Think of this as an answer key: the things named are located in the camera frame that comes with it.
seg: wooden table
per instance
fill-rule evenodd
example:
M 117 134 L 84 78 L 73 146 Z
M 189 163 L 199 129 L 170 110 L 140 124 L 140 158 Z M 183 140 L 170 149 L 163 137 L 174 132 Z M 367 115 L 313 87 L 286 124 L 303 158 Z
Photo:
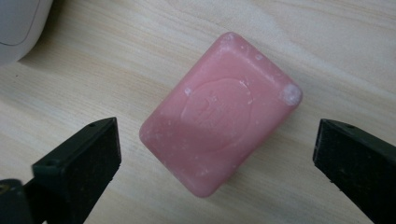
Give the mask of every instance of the wooden table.
M 213 196 L 192 196 L 145 149 L 142 122 L 222 33 L 304 90 L 300 107 Z M 0 178 L 86 124 L 117 117 L 122 164 L 86 223 L 371 223 L 312 162 L 321 118 L 396 145 L 393 0 L 55 1 L 21 61 L 0 68 Z

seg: white object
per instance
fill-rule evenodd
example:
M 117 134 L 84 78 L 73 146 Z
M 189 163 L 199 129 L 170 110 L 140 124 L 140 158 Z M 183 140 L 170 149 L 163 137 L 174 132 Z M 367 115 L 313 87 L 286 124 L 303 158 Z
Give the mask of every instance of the white object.
M 0 0 L 0 66 L 26 55 L 37 42 L 52 0 Z

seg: soap bar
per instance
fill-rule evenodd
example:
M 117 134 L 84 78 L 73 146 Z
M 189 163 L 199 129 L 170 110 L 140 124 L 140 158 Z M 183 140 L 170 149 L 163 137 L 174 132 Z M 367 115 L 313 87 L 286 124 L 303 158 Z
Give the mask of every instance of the soap bar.
M 224 183 L 303 97 L 242 36 L 220 36 L 143 123 L 140 140 L 195 196 Z

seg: soap residue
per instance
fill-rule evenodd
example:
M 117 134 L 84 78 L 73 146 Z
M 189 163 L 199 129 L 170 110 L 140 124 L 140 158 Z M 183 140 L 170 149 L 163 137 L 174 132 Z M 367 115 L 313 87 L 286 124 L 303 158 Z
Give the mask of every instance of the soap residue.
M 303 93 L 300 88 L 290 83 L 282 91 L 282 99 L 286 105 L 297 105 L 300 103 Z

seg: light wood surface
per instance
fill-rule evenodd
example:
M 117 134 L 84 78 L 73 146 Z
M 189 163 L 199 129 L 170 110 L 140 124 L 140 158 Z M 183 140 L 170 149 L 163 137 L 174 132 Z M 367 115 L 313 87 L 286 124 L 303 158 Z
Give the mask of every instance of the light wood surface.
M 300 107 L 213 196 L 145 149 L 142 122 L 213 41 L 242 35 L 302 87 Z M 321 118 L 396 145 L 394 0 L 55 1 L 34 49 L 0 68 L 0 178 L 117 117 L 122 164 L 86 223 L 371 223 L 312 162 Z

